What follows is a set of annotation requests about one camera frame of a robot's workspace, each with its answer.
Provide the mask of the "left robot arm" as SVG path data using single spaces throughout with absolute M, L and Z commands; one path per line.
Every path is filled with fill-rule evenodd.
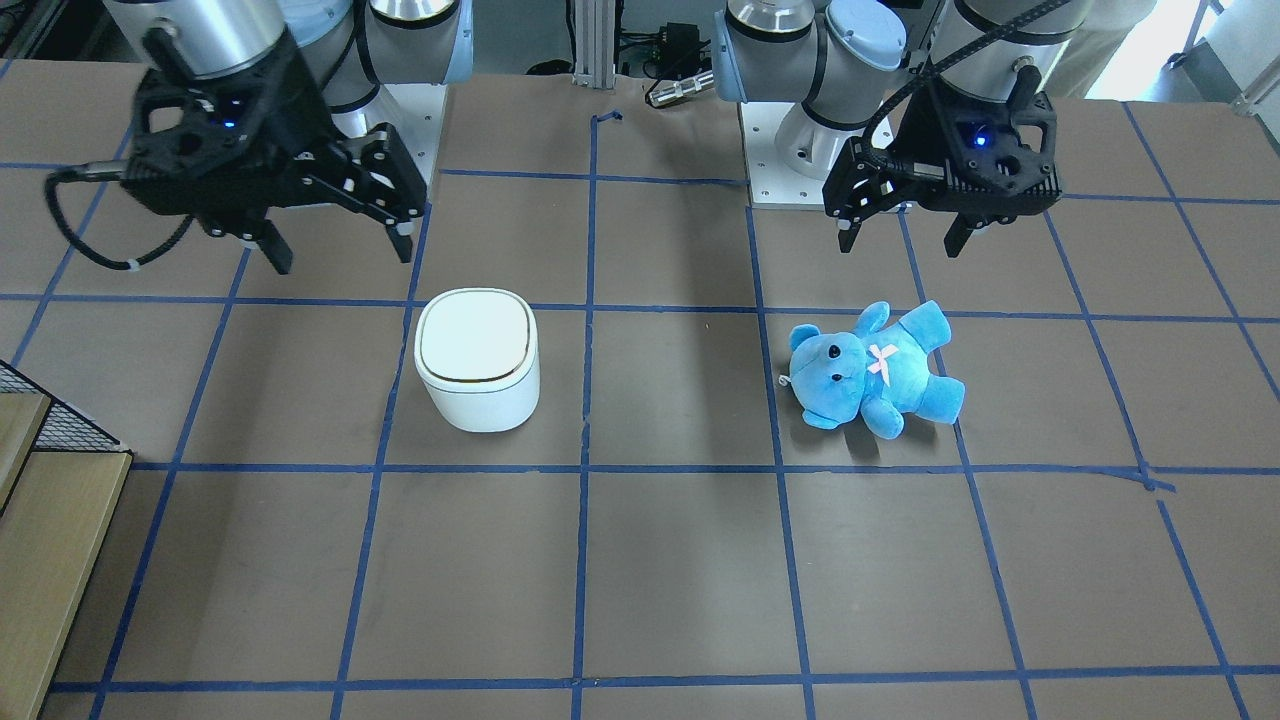
M 727 1 L 710 61 L 730 102 L 787 102 L 780 147 L 819 179 L 849 252 L 870 217 L 913 202 L 954 220 L 956 258 L 1062 187 L 1043 83 L 1088 1 L 942 1 L 919 42 L 892 1 Z

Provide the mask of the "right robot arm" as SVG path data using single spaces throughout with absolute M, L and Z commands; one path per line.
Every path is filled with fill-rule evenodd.
M 394 85 L 474 72 L 470 1 L 109 1 L 147 63 L 137 131 L 109 174 L 138 204 L 255 246 L 279 274 L 293 254 L 275 208 L 335 205 L 375 220 L 412 258 L 428 206 L 426 140 Z

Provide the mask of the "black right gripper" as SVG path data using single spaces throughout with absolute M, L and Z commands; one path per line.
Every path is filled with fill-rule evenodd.
M 413 155 L 389 122 L 340 140 L 288 29 L 255 63 L 210 79 L 164 29 L 148 29 L 143 49 L 157 68 L 134 94 L 140 129 L 120 177 L 132 199 L 159 215 L 201 218 L 207 234 L 234 236 L 288 275 L 294 255 L 275 224 L 239 215 L 311 204 L 311 191 L 372 218 L 398 260 L 412 260 L 428 205 Z

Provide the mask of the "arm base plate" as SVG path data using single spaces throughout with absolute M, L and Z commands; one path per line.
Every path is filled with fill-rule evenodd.
M 394 126 L 430 193 L 436 181 L 449 90 L 447 85 L 384 85 L 370 100 L 333 111 L 332 117 L 349 137 L 367 135 L 383 122 Z
M 838 151 L 863 133 L 823 126 L 799 102 L 741 102 L 739 119 L 756 210 L 823 210 L 822 190 Z

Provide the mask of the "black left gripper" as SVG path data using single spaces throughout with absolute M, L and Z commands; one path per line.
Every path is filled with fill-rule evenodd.
M 1001 215 L 1056 204 L 1057 117 L 1041 81 L 1018 74 L 1006 99 L 987 99 L 932 78 L 908 102 L 888 152 L 847 138 L 822 186 L 840 252 L 852 250 L 868 218 L 902 202 L 957 213 L 943 237 L 951 259 Z

